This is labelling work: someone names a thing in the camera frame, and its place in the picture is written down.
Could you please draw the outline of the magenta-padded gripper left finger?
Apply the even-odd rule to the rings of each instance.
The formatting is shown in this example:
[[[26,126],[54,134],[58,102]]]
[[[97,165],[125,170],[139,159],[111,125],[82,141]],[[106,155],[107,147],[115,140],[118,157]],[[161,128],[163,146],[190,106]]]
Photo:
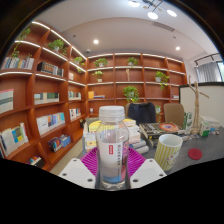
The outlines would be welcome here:
[[[59,176],[78,186],[94,189],[98,173],[97,149],[93,148],[80,159],[72,158]]]

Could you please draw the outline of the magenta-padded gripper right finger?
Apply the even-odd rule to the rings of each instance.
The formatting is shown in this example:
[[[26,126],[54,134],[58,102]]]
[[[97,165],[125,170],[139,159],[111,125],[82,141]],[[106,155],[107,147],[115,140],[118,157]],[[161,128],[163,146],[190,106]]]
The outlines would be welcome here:
[[[131,189],[140,188],[166,176],[157,162],[146,159],[130,148],[128,156],[128,177]]]

